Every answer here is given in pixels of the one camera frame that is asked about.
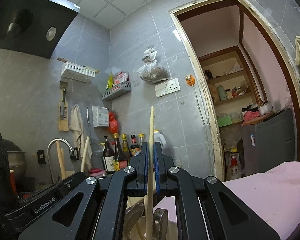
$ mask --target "black range hood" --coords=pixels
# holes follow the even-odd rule
[[[67,0],[5,0],[0,48],[50,58],[79,6]]]

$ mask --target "curved metal faucet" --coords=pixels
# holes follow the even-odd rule
[[[50,174],[51,174],[51,180],[52,180],[52,183],[53,183],[53,184],[56,182],[56,180],[55,180],[54,177],[53,177],[53,168],[52,168],[52,160],[51,160],[51,156],[50,156],[50,150],[51,150],[51,146],[52,146],[56,141],[60,141],[60,142],[65,143],[65,144],[69,147],[70,152],[74,152],[73,147],[71,146],[71,144],[70,144],[66,139],[63,139],[63,138],[55,138],[55,139],[53,139],[53,140],[49,143],[49,145],[48,145],[48,150],[47,150],[47,155],[48,155],[48,162],[49,162],[49,169],[50,169]]]

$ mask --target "metal screw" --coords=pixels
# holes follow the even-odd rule
[[[179,168],[178,168],[178,167],[170,167],[170,168],[169,168],[169,171],[170,171],[171,173],[177,173],[177,172],[179,171]]]
[[[87,184],[93,184],[97,181],[97,179],[95,177],[89,177],[86,179],[86,183]]]
[[[124,168],[124,171],[125,171],[126,173],[133,173],[133,172],[134,172],[134,167],[132,167],[132,166],[127,166],[127,167]]]
[[[210,184],[215,184],[217,182],[217,179],[213,176],[207,177],[207,182]]]

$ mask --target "pink tablecloth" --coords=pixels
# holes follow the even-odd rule
[[[225,182],[243,202],[286,240],[300,222],[300,162],[287,162],[265,172]],[[177,221],[174,197],[154,207],[166,208]]]

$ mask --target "wall-mounted basket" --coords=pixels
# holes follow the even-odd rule
[[[129,81],[114,85],[101,95],[102,100],[113,100],[131,91]]]
[[[88,83],[96,75],[96,71],[67,61],[62,65],[61,77],[71,78]]]

